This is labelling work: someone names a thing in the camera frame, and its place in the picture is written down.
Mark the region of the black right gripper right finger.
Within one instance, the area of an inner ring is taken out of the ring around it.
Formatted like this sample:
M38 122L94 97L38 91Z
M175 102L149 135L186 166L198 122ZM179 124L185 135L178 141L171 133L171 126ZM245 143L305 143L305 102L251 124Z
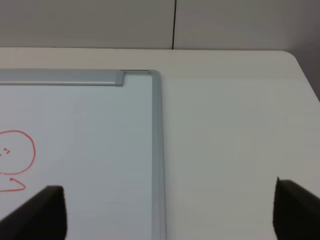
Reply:
M278 240L318 240L320 198L292 180L278 178L272 224Z

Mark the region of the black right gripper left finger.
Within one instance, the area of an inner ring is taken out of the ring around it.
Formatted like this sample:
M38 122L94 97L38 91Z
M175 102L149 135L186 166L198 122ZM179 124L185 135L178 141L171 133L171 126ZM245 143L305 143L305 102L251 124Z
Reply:
M47 186L0 221L2 240L64 240L67 237L64 188Z

